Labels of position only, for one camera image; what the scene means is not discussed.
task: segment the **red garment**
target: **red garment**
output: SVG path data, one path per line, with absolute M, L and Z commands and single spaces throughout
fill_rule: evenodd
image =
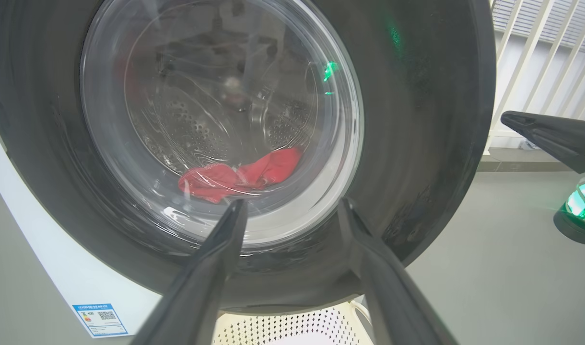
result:
M 217 204 L 225 196 L 283 182 L 297 167 L 301 154 L 297 148 L 273 151 L 237 171 L 221 163 L 192 168 L 179 179 L 178 186 L 182 192 Z

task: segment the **green light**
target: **green light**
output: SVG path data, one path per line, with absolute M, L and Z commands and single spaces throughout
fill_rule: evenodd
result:
M 388 27 L 388 30 L 391 33 L 391 39 L 393 40 L 395 47 L 398 49 L 401 46 L 401 36 L 399 35 L 399 32 L 392 24 Z
M 579 186 L 578 189 L 569 196 L 567 199 L 567 206 L 571 214 L 580 218 L 585 218 L 585 184 Z
M 325 80 L 323 80 L 325 83 L 326 81 L 330 78 L 330 76 L 333 75 L 333 72 L 335 72 L 337 70 L 337 63 L 333 62 L 333 61 L 329 61 L 327 63 L 327 65 L 325 66 Z

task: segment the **laundry basket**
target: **laundry basket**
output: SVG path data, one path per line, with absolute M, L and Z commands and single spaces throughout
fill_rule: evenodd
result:
M 356 311 L 356 301 L 323 310 L 281 316 L 224 314 L 214 328 L 214 345 L 372 345 Z

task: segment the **front-loading washing machine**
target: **front-loading washing machine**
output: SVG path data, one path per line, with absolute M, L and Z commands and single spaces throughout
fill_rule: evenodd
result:
M 337 200 L 413 261 L 471 183 L 494 81 L 485 0 L 0 0 L 0 192 L 93 336 L 136 333 L 238 198 L 222 308 L 318 308 L 363 293 Z

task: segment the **white railing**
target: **white railing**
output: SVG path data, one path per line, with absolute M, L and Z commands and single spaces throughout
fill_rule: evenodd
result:
M 523 140 L 499 122 L 503 111 L 585 120 L 585 0 L 490 3 L 501 22 L 496 25 L 498 76 L 486 148 L 518 147 Z

